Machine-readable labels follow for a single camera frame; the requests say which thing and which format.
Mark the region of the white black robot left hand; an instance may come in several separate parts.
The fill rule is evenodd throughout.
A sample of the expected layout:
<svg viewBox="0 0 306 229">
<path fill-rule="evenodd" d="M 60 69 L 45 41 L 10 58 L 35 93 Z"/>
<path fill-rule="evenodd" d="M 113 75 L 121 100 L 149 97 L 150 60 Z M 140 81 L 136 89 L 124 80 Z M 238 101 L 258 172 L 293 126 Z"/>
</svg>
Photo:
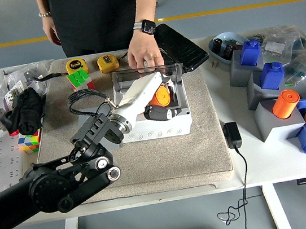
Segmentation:
<svg viewBox="0 0 306 229">
<path fill-rule="evenodd" d="M 119 106 L 112 111 L 110 120 L 123 132 L 128 133 L 134 127 L 137 116 L 141 113 L 147 120 L 168 121 L 180 114 L 181 108 L 168 108 L 169 102 L 163 97 L 169 97 L 169 91 L 164 88 L 171 79 L 160 72 L 135 80 L 123 96 Z"/>
</svg>

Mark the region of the person's right hand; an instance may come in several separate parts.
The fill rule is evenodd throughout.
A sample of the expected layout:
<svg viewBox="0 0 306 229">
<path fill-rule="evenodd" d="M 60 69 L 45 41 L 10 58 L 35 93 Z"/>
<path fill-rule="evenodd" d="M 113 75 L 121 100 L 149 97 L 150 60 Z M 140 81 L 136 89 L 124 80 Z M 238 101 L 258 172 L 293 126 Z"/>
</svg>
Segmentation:
<svg viewBox="0 0 306 229">
<path fill-rule="evenodd" d="M 52 17 L 43 17 L 42 18 L 42 27 L 47 39 L 55 45 L 61 46 L 61 41 L 58 37 L 55 24 Z"/>
</svg>

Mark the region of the person's left hand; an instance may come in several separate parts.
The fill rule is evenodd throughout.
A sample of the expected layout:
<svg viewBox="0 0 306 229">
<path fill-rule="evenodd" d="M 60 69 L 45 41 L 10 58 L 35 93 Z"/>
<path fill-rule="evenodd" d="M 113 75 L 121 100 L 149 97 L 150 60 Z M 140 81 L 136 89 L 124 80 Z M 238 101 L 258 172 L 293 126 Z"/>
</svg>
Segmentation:
<svg viewBox="0 0 306 229">
<path fill-rule="evenodd" d="M 164 59 L 153 35 L 142 32 L 140 29 L 133 31 L 128 48 L 128 63 L 131 69 L 164 65 Z"/>
</svg>

